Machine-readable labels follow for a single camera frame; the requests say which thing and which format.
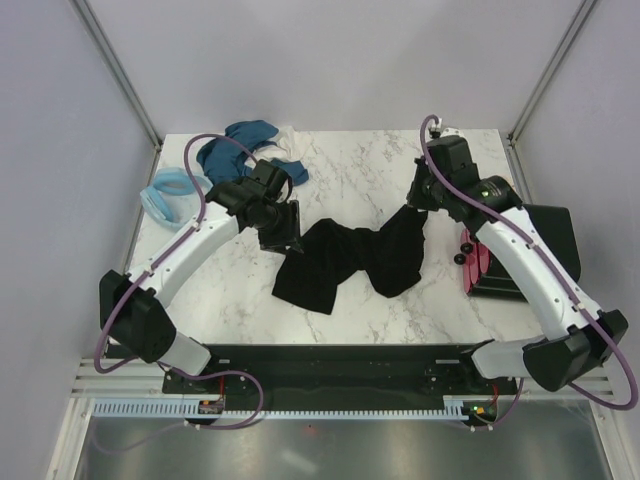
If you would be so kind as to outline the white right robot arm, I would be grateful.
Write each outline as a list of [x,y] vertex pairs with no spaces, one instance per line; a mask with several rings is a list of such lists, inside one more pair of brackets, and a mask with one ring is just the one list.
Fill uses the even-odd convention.
[[447,163],[443,171],[427,156],[415,164],[408,204],[444,210],[462,223],[505,267],[542,331],[535,338],[477,345],[457,371],[465,391],[481,393],[498,377],[528,377],[550,392],[575,388],[577,379],[619,355],[626,318],[603,310],[576,284],[504,178],[480,178],[471,159]]

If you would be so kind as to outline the black t shirt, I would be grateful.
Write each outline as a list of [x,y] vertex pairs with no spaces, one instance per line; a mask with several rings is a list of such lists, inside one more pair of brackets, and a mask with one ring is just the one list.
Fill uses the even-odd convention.
[[426,211],[407,205],[378,230],[321,219],[303,235],[303,251],[287,253],[272,295],[329,315],[338,286],[363,271],[378,294],[394,298],[421,280],[427,219]]

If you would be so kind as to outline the blue t shirt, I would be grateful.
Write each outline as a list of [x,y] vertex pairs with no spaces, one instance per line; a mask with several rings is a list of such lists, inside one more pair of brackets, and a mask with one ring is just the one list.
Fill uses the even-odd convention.
[[[253,170],[254,152],[268,145],[268,140],[279,132],[278,127],[264,121],[242,121],[229,125],[224,132],[228,140],[214,138],[203,145],[196,155],[196,161],[209,181],[216,185],[249,176]],[[292,178],[293,185],[306,183],[310,176],[302,161],[285,162],[266,160],[285,170]]]

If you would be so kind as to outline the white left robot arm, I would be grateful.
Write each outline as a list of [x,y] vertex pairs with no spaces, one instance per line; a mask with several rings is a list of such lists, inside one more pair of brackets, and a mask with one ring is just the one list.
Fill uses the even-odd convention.
[[245,179],[214,186],[200,197],[195,217],[146,262],[125,274],[110,270],[102,277],[101,334],[94,353],[98,372],[113,370],[100,363],[112,338],[135,359],[180,371],[198,393],[216,388],[220,371],[210,362],[212,353],[181,333],[167,308],[196,270],[246,228],[258,232],[263,250],[285,254],[302,249],[299,202],[279,202],[267,187],[251,190],[254,184]]

